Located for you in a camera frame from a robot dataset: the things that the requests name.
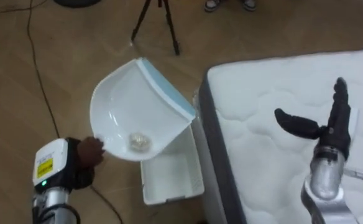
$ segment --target robotic arm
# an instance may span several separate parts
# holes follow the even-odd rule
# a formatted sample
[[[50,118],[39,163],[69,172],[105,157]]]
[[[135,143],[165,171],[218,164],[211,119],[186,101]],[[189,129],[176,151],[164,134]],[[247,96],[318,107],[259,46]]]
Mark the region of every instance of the robotic arm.
[[[103,160],[102,147],[95,138],[66,138],[39,149],[32,173],[33,224],[81,223],[78,212],[68,204],[68,196],[72,190],[92,184],[94,167]]]
[[[351,136],[357,122],[357,111],[351,110],[347,85],[338,78],[328,125],[275,110],[278,124],[288,133],[307,139],[318,139],[311,160],[311,174],[305,179],[301,200],[313,224],[359,224],[344,200],[341,179],[349,157]]]

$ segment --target mattress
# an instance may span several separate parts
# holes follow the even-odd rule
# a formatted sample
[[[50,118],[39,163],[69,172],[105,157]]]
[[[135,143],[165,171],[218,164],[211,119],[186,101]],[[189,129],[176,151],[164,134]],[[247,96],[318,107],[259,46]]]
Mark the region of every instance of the mattress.
[[[326,124],[337,77],[360,111],[348,167],[363,170],[363,51],[228,63],[209,69],[201,121],[229,224],[309,224],[300,200],[316,141],[286,133],[274,110]],[[346,202],[363,224],[363,180],[344,176]]]

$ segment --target black cable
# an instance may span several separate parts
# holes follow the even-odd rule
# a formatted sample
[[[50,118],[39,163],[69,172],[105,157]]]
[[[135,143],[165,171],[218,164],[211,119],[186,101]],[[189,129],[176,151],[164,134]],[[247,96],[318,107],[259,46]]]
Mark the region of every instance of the black cable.
[[[53,115],[53,111],[52,111],[52,108],[50,107],[50,103],[47,99],[47,96],[46,96],[46,92],[45,92],[45,89],[44,89],[44,84],[42,83],[42,79],[40,77],[40,72],[39,72],[39,69],[38,69],[38,65],[37,65],[37,59],[36,59],[36,53],[35,53],[35,45],[34,45],[34,41],[32,40],[32,37],[31,37],[31,33],[30,33],[30,24],[31,24],[31,17],[32,17],[32,2],[34,0],[30,0],[30,11],[29,11],[29,16],[28,16],[28,22],[27,22],[27,35],[28,35],[28,38],[30,40],[30,43],[31,43],[31,49],[32,49],[32,59],[34,61],[34,67],[35,67],[35,74],[37,75],[37,78],[38,78],[38,81],[39,81],[39,86],[40,86],[40,89],[42,91],[42,94],[44,96],[44,99],[45,99],[45,102],[46,102],[46,106],[47,106],[47,109],[50,113],[50,117],[52,119],[52,123],[53,123],[53,127],[56,131],[56,135],[57,137],[59,138],[60,137],[60,133],[58,131],[58,127],[57,127],[57,124],[56,124],[56,119]],[[90,189],[99,197],[101,198],[101,200],[103,200],[103,202],[116,214],[116,216],[118,217],[119,221],[121,222],[121,224],[124,224],[122,218],[121,218],[121,215],[118,213],[118,211],[115,209],[115,207],[111,204],[111,202],[109,202],[95,187],[93,187],[92,185],[90,186]]]
[[[122,220],[121,215],[118,213],[118,211],[112,205],[112,203],[109,202],[108,199],[106,199],[106,197],[104,197],[100,192],[98,192],[98,190],[95,187],[93,187],[92,185],[90,186],[90,189],[94,193],[96,193],[96,195],[99,196],[101,198],[101,200],[103,200],[103,202],[115,213],[115,215],[118,217],[118,219],[121,222],[121,224],[124,224],[124,221]]]
[[[53,115],[52,108],[50,107],[49,100],[47,99],[47,96],[46,96],[44,84],[42,83],[42,79],[40,77],[40,72],[39,72],[38,65],[37,65],[37,56],[36,56],[36,53],[35,53],[35,45],[34,45],[34,41],[32,40],[32,37],[31,37],[30,25],[31,25],[31,17],[32,17],[32,10],[33,10],[33,8],[32,8],[32,2],[33,1],[34,0],[30,0],[29,16],[28,16],[28,21],[27,21],[27,36],[28,36],[28,39],[30,40],[30,44],[31,44],[32,60],[34,62],[35,74],[37,75],[37,78],[38,78],[39,87],[40,87],[40,90],[42,92],[42,95],[44,96],[44,100],[45,100],[47,109],[49,111],[50,117],[52,119],[52,123],[53,123],[53,127],[55,128],[56,135],[57,135],[58,138],[60,138],[60,133],[58,132],[58,127],[57,127],[57,124],[56,124],[56,119],[55,119],[55,117]]]
[[[18,8],[18,9],[5,9],[5,10],[1,10],[0,13],[7,13],[7,12],[19,12],[19,11],[27,11],[30,9],[35,9],[36,7],[39,7],[43,4],[45,4],[47,2],[47,0],[42,1],[41,3],[34,5],[34,6],[29,6],[29,7],[24,7],[24,8]]]
[[[29,4],[29,7],[26,7],[26,8],[20,8],[20,9],[8,9],[8,10],[3,10],[3,11],[0,11],[0,13],[7,13],[7,12],[17,12],[17,11],[26,11],[28,10],[29,11],[29,16],[28,16],[28,21],[27,21],[27,36],[28,36],[28,39],[30,41],[30,44],[31,44],[31,49],[32,49],[32,60],[34,62],[34,68],[35,68],[35,74],[37,76],[37,79],[38,79],[38,82],[39,82],[39,87],[40,87],[40,90],[42,92],[42,95],[44,96],[44,99],[45,99],[45,103],[46,103],[46,106],[47,106],[47,109],[49,111],[49,114],[50,114],[50,117],[52,119],[52,123],[53,123],[53,127],[55,129],[55,132],[56,132],[56,136],[58,138],[60,138],[60,133],[58,131],[58,127],[57,127],[57,124],[56,124],[56,119],[53,115],[53,111],[52,111],[52,108],[50,107],[50,103],[49,103],[49,100],[47,99],[47,96],[46,96],[46,92],[45,92],[45,88],[44,88],[44,84],[42,83],[42,78],[40,76],[40,72],[39,72],[39,69],[38,69],[38,65],[37,65],[37,57],[36,57],[36,52],[35,52],[35,45],[34,45],[34,41],[32,40],[32,37],[31,37],[31,32],[30,32],[30,26],[31,26],[31,18],[32,18],[32,10],[38,6],[41,6],[43,4],[45,4],[47,2],[47,0],[44,0],[43,2],[37,4],[37,5],[32,5],[34,0],[30,0],[30,4]],[[106,197],[104,197],[95,187],[93,187],[92,185],[90,186],[90,189],[101,199],[103,200],[103,202],[116,214],[116,216],[118,217],[119,221],[121,222],[121,224],[124,224],[122,218],[121,218],[121,215],[119,214],[119,212],[115,209],[115,207],[111,204],[111,202],[109,202]],[[59,206],[59,207],[62,207],[62,208],[65,208],[65,209],[69,209],[72,213],[74,213],[75,217],[76,217],[76,220],[77,220],[77,223],[80,223],[80,216],[78,214],[78,212],[71,206],[69,205],[65,205],[65,204],[61,204],[61,205],[56,205],[56,206]],[[42,215],[45,215],[47,212],[49,212],[50,210],[53,210],[54,208],[56,207],[49,207],[48,210],[46,210],[46,212],[42,213],[40,215],[40,217],[43,217]]]

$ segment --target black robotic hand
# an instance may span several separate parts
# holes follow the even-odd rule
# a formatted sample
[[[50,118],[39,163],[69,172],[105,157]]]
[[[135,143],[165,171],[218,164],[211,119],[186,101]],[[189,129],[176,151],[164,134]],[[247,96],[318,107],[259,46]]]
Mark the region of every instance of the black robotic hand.
[[[334,90],[334,102],[327,126],[319,127],[316,121],[292,116],[280,108],[276,109],[274,114],[277,123],[288,133],[307,139],[319,138],[319,146],[334,147],[340,150],[347,160],[351,142],[349,134],[351,108],[349,106],[346,81],[343,78],[338,78]]]

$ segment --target yellow label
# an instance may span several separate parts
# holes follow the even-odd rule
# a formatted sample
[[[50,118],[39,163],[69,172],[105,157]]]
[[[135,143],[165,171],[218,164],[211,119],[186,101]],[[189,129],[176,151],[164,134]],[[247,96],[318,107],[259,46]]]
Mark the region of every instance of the yellow label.
[[[45,162],[39,164],[37,177],[40,178],[41,176],[49,173],[52,170],[53,170],[53,158],[50,158]]]

